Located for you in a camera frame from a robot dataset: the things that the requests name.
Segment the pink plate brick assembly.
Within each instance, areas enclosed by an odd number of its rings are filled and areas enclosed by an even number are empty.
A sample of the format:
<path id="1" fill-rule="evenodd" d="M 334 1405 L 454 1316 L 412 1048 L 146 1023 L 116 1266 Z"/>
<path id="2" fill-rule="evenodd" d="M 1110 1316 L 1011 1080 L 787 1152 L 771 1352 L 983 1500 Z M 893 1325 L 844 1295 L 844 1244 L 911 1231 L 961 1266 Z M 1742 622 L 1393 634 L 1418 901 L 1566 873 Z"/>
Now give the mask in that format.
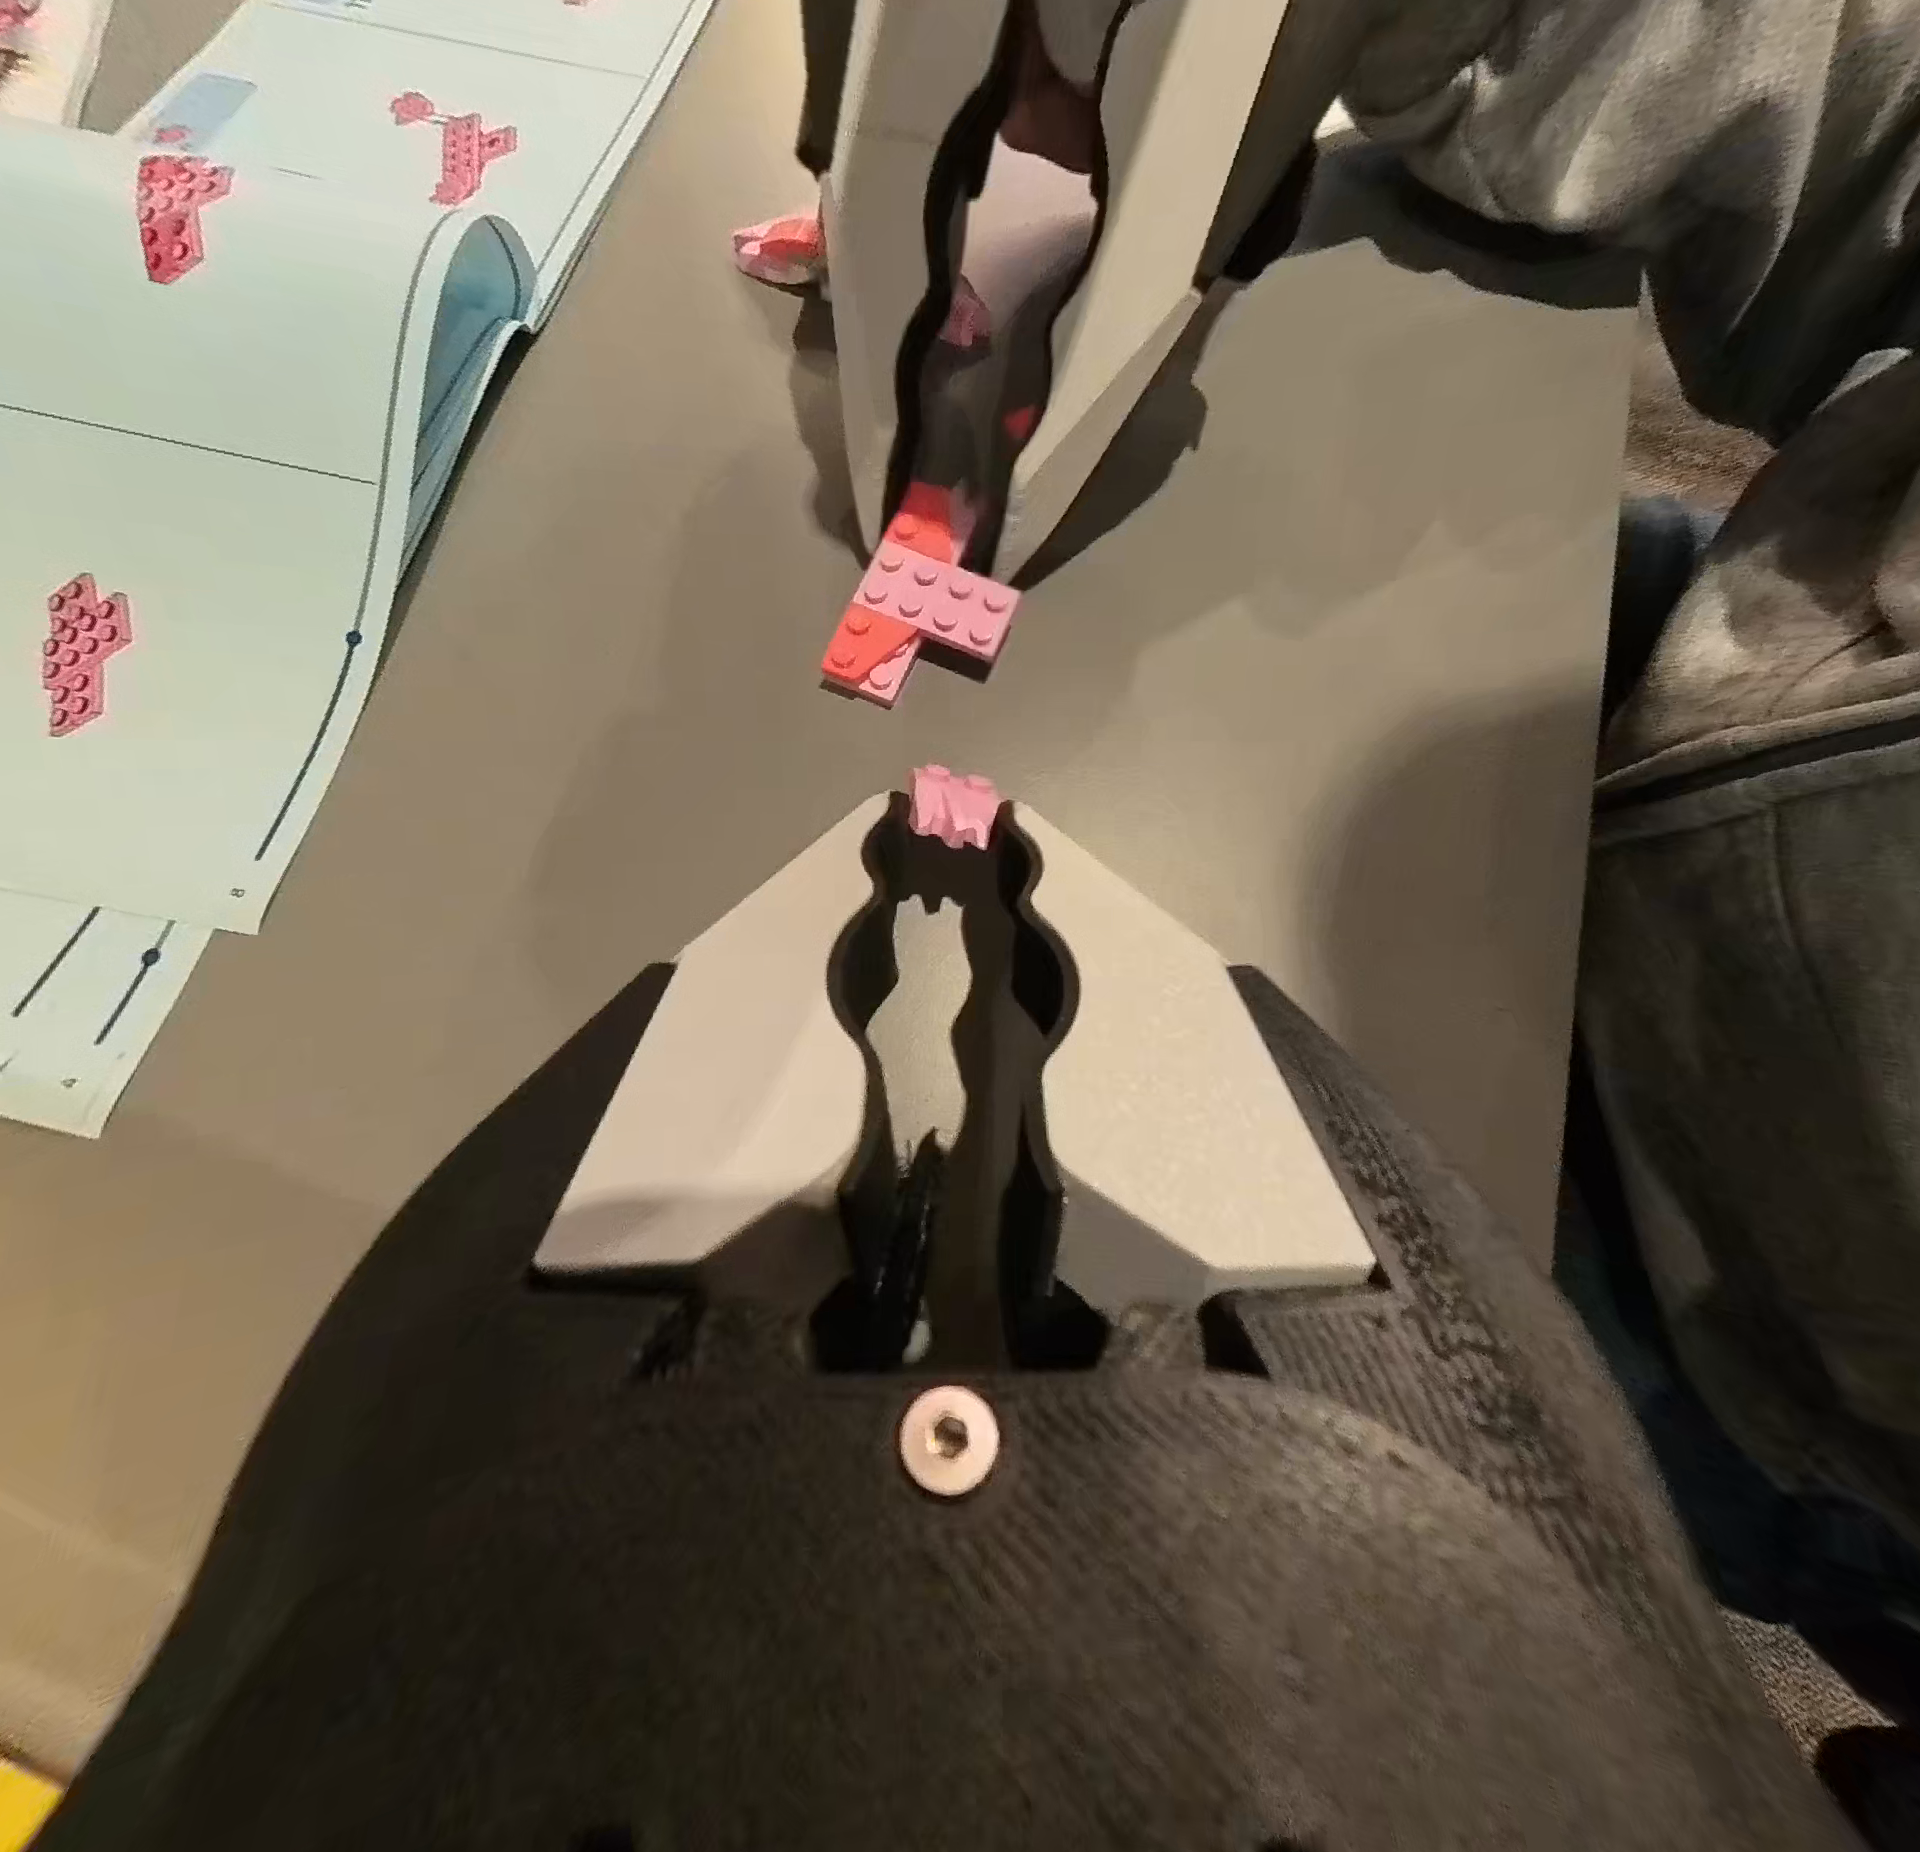
<path id="1" fill-rule="evenodd" d="M 969 494 L 931 480 L 905 492 L 827 638 L 819 682 L 830 690 L 893 704 L 931 652 L 961 669 L 996 666 L 1021 594 L 968 564 L 969 533 Z"/>

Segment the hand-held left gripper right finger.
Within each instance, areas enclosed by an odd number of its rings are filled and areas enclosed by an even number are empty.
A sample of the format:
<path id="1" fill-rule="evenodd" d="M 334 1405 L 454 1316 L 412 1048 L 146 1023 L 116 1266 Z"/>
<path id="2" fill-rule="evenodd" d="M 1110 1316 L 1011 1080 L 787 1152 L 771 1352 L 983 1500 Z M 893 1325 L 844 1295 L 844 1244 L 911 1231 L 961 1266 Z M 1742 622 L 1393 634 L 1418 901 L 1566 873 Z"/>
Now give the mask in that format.
<path id="1" fill-rule="evenodd" d="M 987 1003 L 987 1316 L 1073 1364 L 1128 1312 L 1365 1288 L 1350 1188 L 1230 960 L 1040 808 L 990 828 L 1009 960 Z"/>

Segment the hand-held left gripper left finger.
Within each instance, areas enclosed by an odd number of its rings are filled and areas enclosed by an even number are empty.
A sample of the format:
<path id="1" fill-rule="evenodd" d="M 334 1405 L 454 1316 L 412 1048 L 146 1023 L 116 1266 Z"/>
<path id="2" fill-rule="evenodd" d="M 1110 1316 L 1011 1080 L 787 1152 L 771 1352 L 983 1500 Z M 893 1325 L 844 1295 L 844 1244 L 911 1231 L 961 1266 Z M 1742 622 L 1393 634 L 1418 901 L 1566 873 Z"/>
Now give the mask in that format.
<path id="1" fill-rule="evenodd" d="M 951 895 L 905 868 L 905 790 L 869 796 L 698 934 L 595 1125 L 533 1272 L 809 1320 L 852 1286 L 845 1193 L 893 1205 L 951 1140 Z"/>

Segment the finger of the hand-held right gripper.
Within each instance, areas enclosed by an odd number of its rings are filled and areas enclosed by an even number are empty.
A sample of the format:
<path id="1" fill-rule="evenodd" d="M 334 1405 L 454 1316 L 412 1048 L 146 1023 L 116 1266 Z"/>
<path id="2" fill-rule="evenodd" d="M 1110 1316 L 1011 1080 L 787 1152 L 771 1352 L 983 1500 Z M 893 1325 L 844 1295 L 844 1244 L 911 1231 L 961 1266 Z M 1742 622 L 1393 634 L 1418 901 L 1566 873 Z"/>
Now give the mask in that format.
<path id="1" fill-rule="evenodd" d="M 863 548 L 880 548 L 923 442 L 923 371 L 951 313 L 969 201 L 968 129 L 996 36 L 1001 0 L 852 0 L 819 197 Z"/>
<path id="2" fill-rule="evenodd" d="M 1009 480 L 996 565 L 1025 565 L 1201 303 L 1201 246 L 1290 0 L 1142 0 L 1098 88 L 1103 186 L 1049 326 L 1049 392 Z"/>

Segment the person's right forearm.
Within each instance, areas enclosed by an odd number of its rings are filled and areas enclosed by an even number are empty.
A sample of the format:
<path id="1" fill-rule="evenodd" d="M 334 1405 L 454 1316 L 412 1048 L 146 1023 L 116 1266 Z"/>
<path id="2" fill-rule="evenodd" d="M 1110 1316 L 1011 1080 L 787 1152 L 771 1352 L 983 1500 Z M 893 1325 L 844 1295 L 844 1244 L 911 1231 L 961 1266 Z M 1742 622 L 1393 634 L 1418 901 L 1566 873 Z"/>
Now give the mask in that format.
<path id="1" fill-rule="evenodd" d="M 1631 252 L 1716 425 L 1788 442 L 1916 348 L 1920 0 L 1383 0 L 1344 101 L 1484 221 Z"/>

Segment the open instruction booklet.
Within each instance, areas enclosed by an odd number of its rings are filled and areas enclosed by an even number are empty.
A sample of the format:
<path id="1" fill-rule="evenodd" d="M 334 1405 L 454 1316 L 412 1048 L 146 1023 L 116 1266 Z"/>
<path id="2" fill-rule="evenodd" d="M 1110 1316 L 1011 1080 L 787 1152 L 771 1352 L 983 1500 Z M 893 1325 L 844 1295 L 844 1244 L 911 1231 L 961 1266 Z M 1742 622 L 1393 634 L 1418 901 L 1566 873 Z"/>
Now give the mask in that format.
<path id="1" fill-rule="evenodd" d="M 265 930 L 712 5 L 245 0 L 120 134 L 4 120 L 4 1119 L 92 1140 Z"/>

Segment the pink red grey brick model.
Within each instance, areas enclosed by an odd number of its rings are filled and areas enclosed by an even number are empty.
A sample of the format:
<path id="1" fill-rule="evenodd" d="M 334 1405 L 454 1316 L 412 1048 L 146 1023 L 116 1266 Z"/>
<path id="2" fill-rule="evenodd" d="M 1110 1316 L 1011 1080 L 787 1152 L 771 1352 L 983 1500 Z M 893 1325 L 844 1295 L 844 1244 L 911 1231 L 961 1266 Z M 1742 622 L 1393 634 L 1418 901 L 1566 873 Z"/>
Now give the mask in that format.
<path id="1" fill-rule="evenodd" d="M 817 211 L 787 211 L 752 226 L 735 233 L 735 270 L 752 283 L 787 291 L 787 296 L 817 296 L 830 297 L 830 265 L 827 265 L 827 214 Z M 987 348 L 990 343 L 990 303 L 974 296 L 969 277 L 955 277 L 951 313 L 942 340 L 951 348 Z"/>

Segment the small pink brick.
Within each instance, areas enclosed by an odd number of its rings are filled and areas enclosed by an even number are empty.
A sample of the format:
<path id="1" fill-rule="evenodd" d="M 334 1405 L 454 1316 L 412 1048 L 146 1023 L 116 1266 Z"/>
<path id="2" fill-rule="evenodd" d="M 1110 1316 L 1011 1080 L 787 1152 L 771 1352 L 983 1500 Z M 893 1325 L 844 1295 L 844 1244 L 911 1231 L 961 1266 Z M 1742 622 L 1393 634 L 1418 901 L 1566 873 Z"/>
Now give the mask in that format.
<path id="1" fill-rule="evenodd" d="M 1001 818 L 1001 790 L 987 772 L 955 772 L 947 765 L 911 770 L 911 833 L 951 852 L 990 852 Z"/>

